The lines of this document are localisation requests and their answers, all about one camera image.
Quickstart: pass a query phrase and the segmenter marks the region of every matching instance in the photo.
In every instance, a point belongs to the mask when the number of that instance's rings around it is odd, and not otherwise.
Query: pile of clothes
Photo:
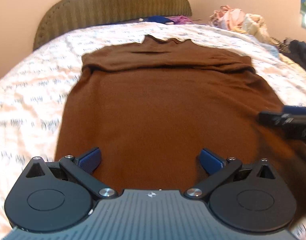
[[[285,39],[279,50],[306,71],[306,43],[304,41]]]
[[[210,16],[210,25],[224,30],[243,34],[250,34],[258,41],[275,45],[275,41],[269,36],[266,23],[261,15],[245,14],[241,9],[231,9],[229,5],[220,7]]]
[[[214,11],[209,23],[213,27],[252,35],[265,49],[284,63],[298,64],[306,70],[306,43],[290,39],[281,42],[271,37],[261,15],[246,14],[241,9],[232,9],[229,5],[224,5],[220,10]]]
[[[140,22],[156,22],[156,23],[163,23],[163,24],[193,24],[191,19],[183,15],[171,16],[171,17],[163,17],[159,15],[147,17],[147,18],[140,18]]]

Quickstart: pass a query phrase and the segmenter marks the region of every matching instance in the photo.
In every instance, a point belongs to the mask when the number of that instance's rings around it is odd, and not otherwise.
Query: blue gripper pad
[[[284,106],[282,109],[283,113],[293,115],[306,115],[306,107],[304,106]]]
[[[88,174],[91,174],[99,166],[101,160],[101,150],[98,147],[95,147],[75,158],[74,163]]]
[[[200,152],[200,163],[205,171],[212,175],[218,172],[226,165],[226,160],[216,155],[207,148],[203,148]]]

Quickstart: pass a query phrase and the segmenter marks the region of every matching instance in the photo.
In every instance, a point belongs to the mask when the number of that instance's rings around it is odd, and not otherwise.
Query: gray ribbed surface
[[[282,231],[270,236],[247,236],[217,222],[201,201],[190,201],[179,191],[125,190],[113,200],[102,200],[79,225],[57,233],[34,234],[18,228],[5,240],[293,240]]]

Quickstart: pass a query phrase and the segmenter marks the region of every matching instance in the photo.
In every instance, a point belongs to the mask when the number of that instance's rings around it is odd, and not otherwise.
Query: logo
[[[150,198],[154,198],[156,196],[156,194],[152,191],[152,192],[148,193],[148,196]]]

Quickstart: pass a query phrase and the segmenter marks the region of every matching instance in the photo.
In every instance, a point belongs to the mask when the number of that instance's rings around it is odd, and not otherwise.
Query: pink clothing
[[[183,15],[168,17],[168,19],[174,21],[174,24],[192,24],[192,21]]]
[[[231,9],[230,6],[224,5],[210,16],[210,25],[231,31],[236,28],[240,29],[244,18],[245,13],[241,9]]]

